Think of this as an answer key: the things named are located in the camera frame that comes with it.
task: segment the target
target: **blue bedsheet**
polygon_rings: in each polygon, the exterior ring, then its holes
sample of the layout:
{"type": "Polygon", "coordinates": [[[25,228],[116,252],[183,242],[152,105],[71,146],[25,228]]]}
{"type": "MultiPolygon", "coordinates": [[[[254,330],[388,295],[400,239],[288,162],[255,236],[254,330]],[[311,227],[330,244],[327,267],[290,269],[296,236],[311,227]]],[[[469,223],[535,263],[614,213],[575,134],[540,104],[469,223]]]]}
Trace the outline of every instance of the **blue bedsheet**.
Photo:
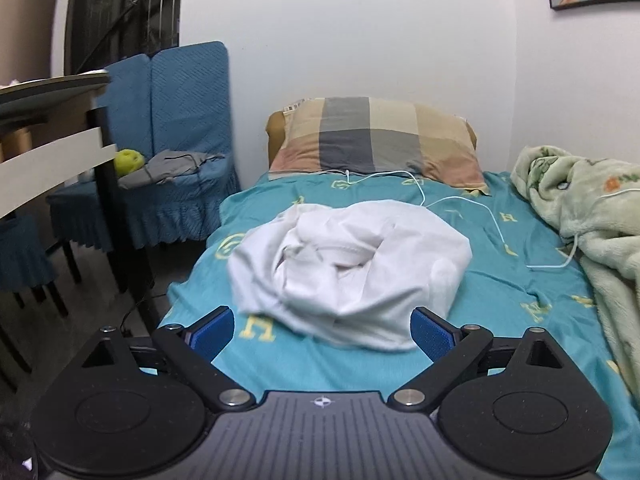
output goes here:
{"type": "MultiPolygon", "coordinates": [[[[419,181],[426,204],[461,196],[488,206],[504,235],[484,208],[446,200],[431,208],[471,242],[473,259],[449,314],[460,326],[478,323],[497,336],[521,336],[532,325],[546,327],[609,405],[614,436],[599,473],[607,480],[640,478],[640,423],[633,400],[617,372],[593,306],[591,287],[577,262],[564,269],[527,269],[562,264],[562,240],[511,188],[507,173],[485,173],[491,196],[475,197],[432,181],[419,181]]],[[[273,219],[294,203],[344,207],[364,200],[395,199],[419,204],[412,179],[370,178],[349,185],[337,174],[261,179],[227,198],[220,209],[222,227],[185,283],[172,284],[172,308],[163,324],[189,325],[220,304],[236,316],[234,339],[214,364],[259,399],[265,390],[380,390],[389,393],[430,364],[419,350],[382,353],[336,348],[295,335],[261,317],[240,316],[233,305],[226,260],[249,229],[273,219]]]]}

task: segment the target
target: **logo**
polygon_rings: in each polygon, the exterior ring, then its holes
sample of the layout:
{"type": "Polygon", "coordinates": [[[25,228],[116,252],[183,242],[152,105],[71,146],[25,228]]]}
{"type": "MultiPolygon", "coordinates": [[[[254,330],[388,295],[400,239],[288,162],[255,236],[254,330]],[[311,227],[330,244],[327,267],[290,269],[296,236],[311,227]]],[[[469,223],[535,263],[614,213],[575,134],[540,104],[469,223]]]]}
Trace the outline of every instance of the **logo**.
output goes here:
{"type": "Polygon", "coordinates": [[[346,180],[334,180],[331,187],[334,189],[347,189],[350,184],[346,180]]]}
{"type": "Polygon", "coordinates": [[[219,260],[226,260],[229,256],[231,256],[232,251],[236,248],[236,245],[240,244],[243,238],[244,233],[237,233],[235,235],[226,237],[220,242],[220,245],[218,246],[218,250],[216,251],[216,258],[219,260]]]}
{"type": "Polygon", "coordinates": [[[322,408],[323,410],[329,406],[330,404],[333,404],[334,402],[331,399],[328,399],[325,396],[322,397],[318,397],[317,399],[314,400],[314,404],[318,407],[318,408],[322,408]]]}

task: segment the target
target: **blue chair cover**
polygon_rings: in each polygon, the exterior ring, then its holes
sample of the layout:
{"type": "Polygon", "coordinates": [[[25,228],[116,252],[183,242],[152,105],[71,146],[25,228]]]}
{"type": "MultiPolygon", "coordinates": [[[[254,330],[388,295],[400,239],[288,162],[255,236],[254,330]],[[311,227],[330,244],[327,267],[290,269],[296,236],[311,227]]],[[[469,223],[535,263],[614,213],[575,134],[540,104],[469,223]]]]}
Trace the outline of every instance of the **blue chair cover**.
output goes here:
{"type": "Polygon", "coordinates": [[[0,219],[0,290],[18,292],[55,279],[33,217],[0,219]]]}
{"type": "Polygon", "coordinates": [[[136,150],[149,160],[156,154],[151,135],[151,60],[138,54],[108,70],[111,82],[97,103],[107,107],[113,142],[119,150],[136,150]]]}
{"type": "Polygon", "coordinates": [[[156,153],[231,153],[229,61],[222,43],[169,48],[154,56],[151,120],[156,153]]]}
{"type": "MultiPolygon", "coordinates": [[[[108,106],[119,149],[145,156],[162,150],[224,155],[205,162],[199,173],[123,191],[134,245],[206,239],[220,225],[220,203],[239,190],[231,153],[226,48],[220,42],[182,46],[164,50],[150,62],[140,55],[108,70],[112,82],[100,104],[108,106]]],[[[95,182],[59,189],[47,202],[56,237],[111,251],[95,182]]]]}

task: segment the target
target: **gray cloth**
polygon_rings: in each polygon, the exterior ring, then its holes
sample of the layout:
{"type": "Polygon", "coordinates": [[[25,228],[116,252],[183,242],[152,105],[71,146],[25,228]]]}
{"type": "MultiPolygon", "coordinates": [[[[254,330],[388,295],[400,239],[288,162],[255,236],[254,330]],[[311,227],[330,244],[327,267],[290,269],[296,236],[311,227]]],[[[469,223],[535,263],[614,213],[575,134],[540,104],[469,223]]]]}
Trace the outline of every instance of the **gray cloth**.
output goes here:
{"type": "Polygon", "coordinates": [[[222,158],[222,155],[164,150],[139,170],[118,179],[118,186],[122,189],[134,189],[148,184],[164,184],[176,176],[196,173],[204,162],[215,158],[222,158]]]}

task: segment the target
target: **screw head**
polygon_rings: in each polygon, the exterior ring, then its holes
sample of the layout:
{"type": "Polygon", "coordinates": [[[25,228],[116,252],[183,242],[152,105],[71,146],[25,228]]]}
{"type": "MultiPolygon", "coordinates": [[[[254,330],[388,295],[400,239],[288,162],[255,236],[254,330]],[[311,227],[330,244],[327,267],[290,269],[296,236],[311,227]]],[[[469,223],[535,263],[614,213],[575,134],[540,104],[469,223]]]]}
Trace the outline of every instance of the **screw head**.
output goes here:
{"type": "Polygon", "coordinates": [[[251,395],[248,391],[241,390],[240,388],[232,388],[222,392],[218,398],[222,404],[227,406],[242,406],[251,400],[251,395]]]}
{"type": "Polygon", "coordinates": [[[425,399],[424,393],[420,390],[414,390],[412,388],[406,388],[404,390],[398,390],[394,393],[394,399],[403,406],[415,406],[420,404],[425,399]]]}

